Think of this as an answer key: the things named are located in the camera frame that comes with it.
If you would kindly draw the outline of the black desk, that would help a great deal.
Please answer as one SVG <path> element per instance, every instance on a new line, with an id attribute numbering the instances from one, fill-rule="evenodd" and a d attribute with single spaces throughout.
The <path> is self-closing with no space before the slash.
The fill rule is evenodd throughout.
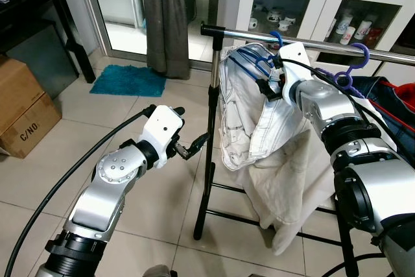
<path id="1" fill-rule="evenodd" d="M 71 13 L 66 0 L 9 0 L 6 3 L 0 3 L 0 32 L 9 28 L 9 25 L 35 17 L 38 11 L 48 6 L 56 11 L 64 30 L 66 36 L 64 49 L 73 54 L 77 61 L 75 71 L 80 73 L 86 82 L 94 82 L 96 79 L 94 67 L 89 61 L 85 47 L 75 39 L 70 23 Z"/>

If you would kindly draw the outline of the grey panel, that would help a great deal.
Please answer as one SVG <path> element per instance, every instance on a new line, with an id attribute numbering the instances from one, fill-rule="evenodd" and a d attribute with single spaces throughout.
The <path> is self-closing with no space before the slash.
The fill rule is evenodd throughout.
<path id="1" fill-rule="evenodd" d="M 26 64 L 52 99 L 78 78 L 53 24 L 24 25 L 8 34 L 10 42 L 0 45 L 0 52 Z"/>

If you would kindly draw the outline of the black chrome clothes rack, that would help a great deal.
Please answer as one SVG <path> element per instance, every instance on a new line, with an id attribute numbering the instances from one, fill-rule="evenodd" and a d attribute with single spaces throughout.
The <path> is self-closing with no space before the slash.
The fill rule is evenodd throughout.
<path id="1" fill-rule="evenodd" d="M 303 43 L 305 46 L 305 51 L 307 52 L 308 49 L 314 49 L 314 51 L 325 51 L 325 52 L 334 52 L 337 54 L 346 54 L 350 52 L 350 47 L 345 45 L 335 45 L 335 43 L 324 43 L 323 41 L 303 41 L 299 39 L 289 39 L 283 40 L 279 34 L 271 34 L 270 36 L 265 36 L 264 34 L 252 33 L 252 32 L 243 32 L 241 30 L 226 30 L 222 26 L 214 26 L 214 25 L 202 25 L 200 28 L 201 33 L 204 36 L 209 36 L 213 40 L 213 61 L 211 61 L 211 84 L 208 88 L 208 124 L 207 124 L 207 134 L 209 134 L 209 138 L 207 139 L 207 150 L 206 150 L 206 170 L 205 170 L 205 177 L 204 177 L 204 194 L 202 194 L 200 208 L 198 210 L 198 215 L 196 215 L 196 224 L 195 224 L 195 232 L 193 232 L 193 238 L 200 239 L 202 237 L 202 231 L 204 230 L 204 221 L 206 215 L 210 214 L 209 200 L 211 194 L 211 188 L 215 186 L 215 182 L 213 181 L 214 171 L 216 168 L 215 162 L 211 158 L 213 155 L 214 149 L 214 139 L 219 136 L 219 123 L 220 123 L 220 86 L 219 86 L 219 62 L 220 62 L 220 52 L 226 47 L 235 47 L 238 45 L 249 45 L 249 43 L 260 43 L 265 48 L 268 49 L 272 53 L 270 57 L 267 58 L 267 63 L 272 64 L 276 69 L 282 69 L 283 67 L 279 64 L 281 60 L 278 55 L 279 49 L 281 49 L 284 45 L 290 45 L 290 43 L 300 42 Z M 317 69 L 317 71 L 323 73 L 326 78 L 334 82 L 334 75 L 330 75 L 330 73 L 325 72 L 322 69 Z M 403 147 L 399 146 L 399 141 L 395 138 L 389 127 L 386 126 L 385 120 L 382 117 L 377 115 L 375 108 L 371 104 L 370 100 L 362 99 L 355 96 L 350 91 L 344 90 L 345 93 L 349 94 L 353 99 L 355 99 L 356 103 L 362 105 L 362 107 L 367 108 L 367 110 L 373 114 L 372 123 L 376 123 L 377 121 L 383 122 L 385 124 L 386 130 L 382 132 L 381 137 L 383 140 L 386 141 L 397 153 L 398 155 L 402 156 L 402 158 L 406 161 L 403 157 L 405 151 Z M 329 197 L 334 198 L 335 208 L 336 209 L 336 194 L 335 194 L 335 185 L 334 185 L 334 170 L 332 170 L 330 165 L 330 155 L 326 151 L 324 144 L 318 137 L 317 133 L 314 131 L 314 126 L 311 124 L 311 128 L 313 129 L 313 135 L 320 141 L 320 146 L 317 147 L 317 152 L 323 152 L 326 156 L 328 156 L 327 165 L 330 167 L 332 173 L 330 177 L 330 182 L 334 188 L 333 194 Z"/>

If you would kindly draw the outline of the purple plastic hanger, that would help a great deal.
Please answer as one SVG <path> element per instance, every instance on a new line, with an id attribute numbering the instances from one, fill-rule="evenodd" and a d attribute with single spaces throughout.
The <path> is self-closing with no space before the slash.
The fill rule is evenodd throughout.
<path id="1" fill-rule="evenodd" d="M 362 67 L 367 66 L 367 63 L 370 60 L 370 49 L 363 43 L 353 43 L 352 46 L 361 49 L 362 62 L 359 64 L 353 64 L 352 66 L 349 66 L 349 69 L 345 71 L 335 73 L 334 82 L 336 85 L 340 86 L 341 88 L 344 88 L 344 90 L 352 92 L 358 98 L 364 99 L 365 96 L 363 96 L 362 93 L 359 92 L 359 90 L 356 90 L 355 87 L 353 87 L 353 77 L 351 73 L 355 69 L 362 69 Z"/>

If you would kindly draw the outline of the teal floor mat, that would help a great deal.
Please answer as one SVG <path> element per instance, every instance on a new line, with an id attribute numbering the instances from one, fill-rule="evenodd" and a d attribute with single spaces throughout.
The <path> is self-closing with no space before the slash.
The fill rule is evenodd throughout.
<path id="1" fill-rule="evenodd" d="M 150 67 L 106 66 L 89 91 L 92 94 L 112 94 L 160 98 L 167 79 Z"/>

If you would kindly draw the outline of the grey curtain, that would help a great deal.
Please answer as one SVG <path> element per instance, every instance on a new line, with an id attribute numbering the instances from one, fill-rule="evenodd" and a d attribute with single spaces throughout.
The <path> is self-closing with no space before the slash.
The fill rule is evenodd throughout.
<path id="1" fill-rule="evenodd" d="M 190 79 L 189 34 L 184 0 L 143 0 L 147 65 L 159 75 Z"/>

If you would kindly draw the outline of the blue denim garment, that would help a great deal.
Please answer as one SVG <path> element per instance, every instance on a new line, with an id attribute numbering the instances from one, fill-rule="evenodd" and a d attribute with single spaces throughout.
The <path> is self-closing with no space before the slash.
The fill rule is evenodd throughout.
<path id="1" fill-rule="evenodd" d="M 353 77 L 353 87 L 370 100 L 392 135 L 399 141 L 409 164 L 414 162 L 415 113 L 413 105 L 398 98 L 395 86 L 384 77 Z"/>

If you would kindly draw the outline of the cream jeans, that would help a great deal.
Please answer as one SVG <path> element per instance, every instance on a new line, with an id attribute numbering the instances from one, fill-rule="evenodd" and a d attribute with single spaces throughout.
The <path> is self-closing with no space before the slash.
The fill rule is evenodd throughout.
<path id="1" fill-rule="evenodd" d="M 293 242 L 309 215 L 333 194 L 328 156 L 298 108 L 284 99 L 268 101 L 257 87 L 267 80 L 272 53 L 260 43 L 220 52 L 222 162 L 243 186 L 259 216 L 273 226 L 270 248 L 278 256 Z"/>

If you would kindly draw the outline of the small printed cardboard box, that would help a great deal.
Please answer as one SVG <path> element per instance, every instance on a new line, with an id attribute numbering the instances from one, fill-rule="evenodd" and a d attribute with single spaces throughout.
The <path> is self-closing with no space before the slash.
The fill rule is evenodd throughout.
<path id="1" fill-rule="evenodd" d="M 0 132 L 0 154 L 26 158 L 61 118 L 51 97 L 44 93 L 14 123 Z"/>

